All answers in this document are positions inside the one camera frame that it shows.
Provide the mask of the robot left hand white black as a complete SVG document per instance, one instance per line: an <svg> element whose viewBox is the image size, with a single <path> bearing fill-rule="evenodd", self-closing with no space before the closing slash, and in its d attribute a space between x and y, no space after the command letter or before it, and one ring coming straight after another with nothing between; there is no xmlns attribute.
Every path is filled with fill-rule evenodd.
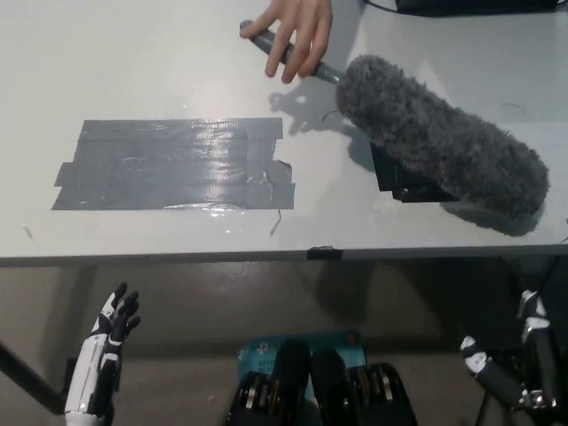
<svg viewBox="0 0 568 426"><path fill-rule="evenodd" d="M83 341L71 376L64 409L67 425L110 425L119 390L122 349L138 326L138 291L123 282L106 300Z"/></svg>

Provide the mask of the person's bare hand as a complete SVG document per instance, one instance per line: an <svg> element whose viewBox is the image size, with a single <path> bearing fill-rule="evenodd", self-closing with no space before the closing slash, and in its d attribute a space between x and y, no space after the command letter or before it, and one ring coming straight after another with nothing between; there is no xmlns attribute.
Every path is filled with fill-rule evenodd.
<svg viewBox="0 0 568 426"><path fill-rule="evenodd" d="M265 11L240 30L242 38L253 39L275 22L279 27L265 65L265 74L274 77L294 37L295 47L284 66L281 81L312 75L327 52L333 22L332 6L324 0L272 0Z"/></svg>

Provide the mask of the robot right hand white black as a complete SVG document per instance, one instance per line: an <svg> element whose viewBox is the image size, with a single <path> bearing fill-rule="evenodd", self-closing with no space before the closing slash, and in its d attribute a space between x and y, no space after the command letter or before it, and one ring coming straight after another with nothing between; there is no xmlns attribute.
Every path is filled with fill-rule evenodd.
<svg viewBox="0 0 568 426"><path fill-rule="evenodd" d="M470 335L464 336L460 345L465 366L482 388L506 407L558 414L566 406L567 386L551 323L536 291L522 292L518 318L523 323L520 376L500 365Z"/></svg>

